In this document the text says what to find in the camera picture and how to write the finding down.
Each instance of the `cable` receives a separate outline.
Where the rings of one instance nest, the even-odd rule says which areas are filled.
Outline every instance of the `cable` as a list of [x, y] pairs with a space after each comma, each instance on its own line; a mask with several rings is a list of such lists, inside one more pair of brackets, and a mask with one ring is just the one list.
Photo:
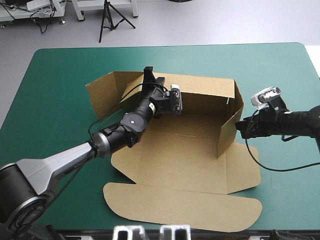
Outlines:
[[49, 8], [42, 7], [41, 10], [38, 10], [38, 13], [44, 14], [44, 15], [51, 15], [53, 12], [52, 7], [49, 6]]
[[127, 94], [125, 94], [125, 95], [119, 100], [119, 102], [118, 102], [117, 104], [115, 104], [113, 107], [111, 107], [105, 114], [103, 114], [98, 120], [94, 121], [94, 122], [89, 126], [89, 128], [88, 128], [88, 133], [89, 133], [89, 135], [90, 135], [91, 141], [93, 141], [93, 136], [92, 136], [92, 133], [91, 133], [91, 128], [92, 128], [95, 124], [97, 124], [98, 122], [100, 122], [101, 119], [103, 119], [105, 116], [107, 116], [107, 115], [108, 115], [116, 106], [118, 106], [118, 105], [121, 103], [121, 101], [122, 101], [123, 99], [125, 99], [133, 90], [135, 90], [137, 87], [142, 86], [142, 85], [154, 85], [154, 86], [163, 88], [163, 89], [164, 89], [165, 91], [167, 91], [167, 92], [169, 91], [165, 86], [162, 86], [162, 85], [160, 85], [159, 83], [155, 83], [155, 82], [143, 82], [143, 83], [140, 83], [140, 84], [136, 85], [136, 86], [133, 87], [130, 91], [128, 91]]
[[266, 170], [269, 170], [269, 171], [273, 171], [273, 172], [290, 172], [290, 171], [295, 171], [295, 170], [299, 170], [299, 169], [305, 169], [305, 168], [309, 168], [309, 167], [312, 167], [312, 166], [316, 166], [316, 165], [320, 165], [320, 162], [314, 162], [314, 163], [311, 163], [311, 164], [308, 164], [308, 165], [303, 165], [303, 166], [298, 166], [298, 167], [293, 167], [293, 168], [288, 168], [288, 169], [275, 169], [275, 168], [270, 168], [270, 167], [267, 167], [267, 166], [264, 166], [262, 165], [256, 158], [255, 156], [253, 155], [253, 153], [251, 152], [250, 150], [250, 147], [249, 147], [249, 144], [248, 144], [248, 139], [247, 139], [247, 136], [248, 136], [248, 131], [253, 127], [254, 125], [254, 122], [252, 122], [254, 116], [256, 115], [256, 113], [258, 112], [259, 110], [256, 110], [254, 111], [254, 113], [252, 114], [251, 118], [250, 118], [250, 121], [249, 121], [249, 124], [248, 126], [246, 127], [246, 130], [245, 130], [245, 145], [246, 145], [246, 148], [248, 149], [248, 152], [251, 156], [251, 158], [255, 161], [256, 164], [258, 164], [260, 167], [266, 169]]
[[32, 13], [29, 18], [32, 20], [32, 16], [35, 15], [36, 13], [37, 12]]
[[53, 16], [55, 15], [55, 13], [56, 13], [56, 9], [54, 9], [53, 12], [50, 14], [49, 20], [48, 20], [48, 22], [47, 22], [44, 30], [42, 30], [42, 27], [41, 27], [41, 25], [40, 25], [38, 22], [34, 22], [34, 23], [39, 27], [40, 32], [41, 32], [42, 34], [44, 34], [44, 33], [47, 31], [48, 26], [52, 24], [52, 23], [51, 23], [51, 20], [52, 20]]
[[94, 121], [88, 128], [88, 133], [90, 135], [90, 140], [92, 143], [92, 148], [91, 150], [88, 152], [87, 156], [85, 157], [85, 159], [80, 163], [79, 167], [77, 167], [77, 169], [75, 170], [75, 172], [73, 173], [73, 175], [68, 179], [68, 181], [63, 185], [63, 187], [59, 190], [59, 192], [53, 197], [53, 199], [51, 201], [49, 201], [49, 203], [45, 206], [45, 208], [33, 219], [33, 222], [30, 222], [28, 225], [25, 226], [21, 226], [19, 229], [17, 229], [16, 231], [16, 235], [18, 236], [19, 234], [23, 234], [25, 233], [31, 226], [32, 224], [38, 220], [43, 214], [44, 212], [57, 200], [57, 198], [64, 192], [64, 190], [68, 187], [68, 185], [71, 183], [71, 181], [76, 177], [76, 175], [79, 173], [79, 171], [81, 170], [81, 168], [85, 165], [85, 163], [89, 160], [89, 158], [91, 157], [92, 153], [95, 151], [95, 143], [92, 137], [92, 133], [91, 133], [91, 128], [98, 123], [101, 119], [103, 119], [106, 115], [108, 115], [110, 113], [110, 111], [112, 111], [116, 106], [118, 106], [121, 101], [123, 99], [125, 99], [134, 89], [136, 89], [139, 86], [142, 85], [154, 85], [157, 87], [160, 87], [162, 89], [164, 89], [165, 91], [169, 91], [165, 86], [160, 85], [159, 83], [155, 83], [155, 82], [143, 82], [140, 83], [138, 85], [136, 85], [135, 87], [133, 87], [127, 94], [125, 94], [113, 107], [111, 107], [102, 117], [100, 117], [98, 120]]

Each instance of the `desk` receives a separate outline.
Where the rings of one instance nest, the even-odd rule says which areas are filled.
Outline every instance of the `desk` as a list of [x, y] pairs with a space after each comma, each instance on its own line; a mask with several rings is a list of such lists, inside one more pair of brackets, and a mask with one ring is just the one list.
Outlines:
[[[250, 97], [269, 86], [282, 89], [292, 111], [320, 104], [319, 77], [299, 43], [41, 49], [34, 54], [0, 131], [0, 165], [41, 159], [86, 141], [88, 125], [96, 116], [85, 84], [115, 70], [142, 71], [145, 66], [154, 66], [155, 72], [236, 79], [245, 101], [244, 117], [254, 111]], [[236, 141], [244, 142], [239, 134]], [[259, 149], [261, 162], [272, 168], [320, 160], [316, 143], [308, 137], [284, 143], [280, 136], [272, 136], [249, 143]], [[319, 172], [320, 166], [288, 173], [262, 169], [258, 187], [235, 194], [263, 204], [251, 229], [318, 229]], [[109, 158], [87, 163], [39, 222], [60, 229], [140, 224], [109, 209], [102, 191], [107, 182], [130, 180], [111, 166]]]

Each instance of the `cardboard box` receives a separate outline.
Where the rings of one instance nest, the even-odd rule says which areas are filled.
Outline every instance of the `cardboard box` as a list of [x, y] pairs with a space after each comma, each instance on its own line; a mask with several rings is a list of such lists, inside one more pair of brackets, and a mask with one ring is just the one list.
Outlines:
[[[165, 86], [178, 84], [183, 113], [152, 119], [141, 141], [113, 154], [112, 165], [136, 184], [107, 183], [109, 207], [127, 219], [237, 232], [259, 217], [262, 204], [228, 195], [255, 187], [260, 169], [243, 144], [235, 143], [243, 100], [233, 79], [154, 73]], [[87, 85], [98, 117], [132, 87], [143, 72], [115, 71]], [[118, 109], [136, 104], [142, 87]], [[256, 158], [258, 152], [252, 147]]]

